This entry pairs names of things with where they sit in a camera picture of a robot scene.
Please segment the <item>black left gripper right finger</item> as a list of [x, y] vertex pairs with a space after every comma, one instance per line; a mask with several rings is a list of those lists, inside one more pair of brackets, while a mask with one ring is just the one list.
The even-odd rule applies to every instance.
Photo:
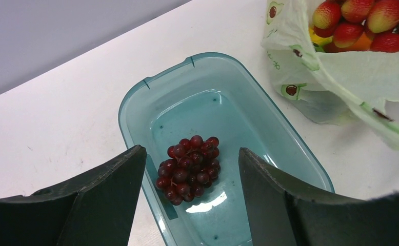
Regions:
[[334, 194], [247, 148], [238, 165], [254, 245], [399, 245], [399, 192], [371, 200]]

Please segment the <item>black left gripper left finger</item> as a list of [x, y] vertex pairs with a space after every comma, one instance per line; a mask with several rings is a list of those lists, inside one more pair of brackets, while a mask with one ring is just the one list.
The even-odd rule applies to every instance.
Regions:
[[136, 145], [29, 196], [0, 199], [0, 245], [127, 245], [147, 152]]

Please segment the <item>teal plastic tub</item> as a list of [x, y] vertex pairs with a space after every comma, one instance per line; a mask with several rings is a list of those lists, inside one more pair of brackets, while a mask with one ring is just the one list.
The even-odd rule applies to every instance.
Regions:
[[[294, 127], [235, 58], [201, 53], [133, 86], [118, 124], [127, 147], [147, 151], [142, 188], [166, 245], [251, 245], [240, 148], [320, 189], [330, 177]], [[183, 138], [219, 139], [221, 171], [204, 196], [172, 205], [155, 186], [167, 149]]]

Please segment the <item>light green plastic bag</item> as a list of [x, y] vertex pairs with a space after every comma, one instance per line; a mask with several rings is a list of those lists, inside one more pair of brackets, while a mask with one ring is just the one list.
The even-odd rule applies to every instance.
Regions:
[[399, 151], [399, 118], [386, 102], [399, 102], [399, 52], [325, 53], [311, 39], [319, 1], [267, 1], [262, 47], [271, 62], [271, 85], [308, 119], [344, 124], [359, 118]]

